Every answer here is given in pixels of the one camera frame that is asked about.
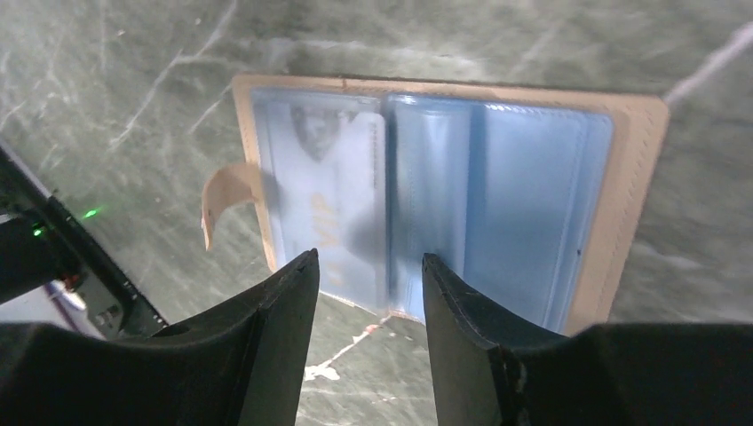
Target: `brown leather border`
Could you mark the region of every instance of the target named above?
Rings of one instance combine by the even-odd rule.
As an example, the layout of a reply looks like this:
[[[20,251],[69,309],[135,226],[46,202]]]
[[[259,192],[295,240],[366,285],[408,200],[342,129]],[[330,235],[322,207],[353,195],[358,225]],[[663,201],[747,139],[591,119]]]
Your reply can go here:
[[[614,139],[564,332],[572,335],[593,323],[607,319],[669,123],[669,109],[661,99],[653,96],[466,83],[237,75],[233,79],[233,94],[241,128],[243,150],[246,155],[245,167],[248,170],[242,175],[248,179],[247,188],[250,188],[250,193],[256,199],[266,260],[273,271],[278,265],[274,258],[269,214],[259,168],[256,126],[251,113],[250,96],[251,89],[269,86],[367,95],[395,91],[431,93],[467,99],[503,100],[543,107],[569,107],[609,114],[614,121]],[[215,175],[207,183],[203,194],[202,223],[208,245],[211,242],[211,227],[217,220],[218,213],[230,205],[226,202],[248,200],[250,197],[248,192],[245,193],[246,196],[212,196],[212,187],[236,187],[237,182],[232,184],[211,182],[213,179],[222,180],[224,176],[227,174]],[[230,176],[236,179],[239,176],[237,170]],[[204,216],[209,211],[215,212],[214,217]]]

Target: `wallet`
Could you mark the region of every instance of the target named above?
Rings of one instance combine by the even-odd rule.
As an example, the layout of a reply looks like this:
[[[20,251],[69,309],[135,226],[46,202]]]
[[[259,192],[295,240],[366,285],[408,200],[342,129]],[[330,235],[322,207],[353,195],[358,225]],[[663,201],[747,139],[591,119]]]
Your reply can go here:
[[[651,96],[238,75],[246,161],[204,187],[256,204],[276,270],[317,248],[321,292],[424,321],[422,258],[572,335],[606,320],[669,120]]]

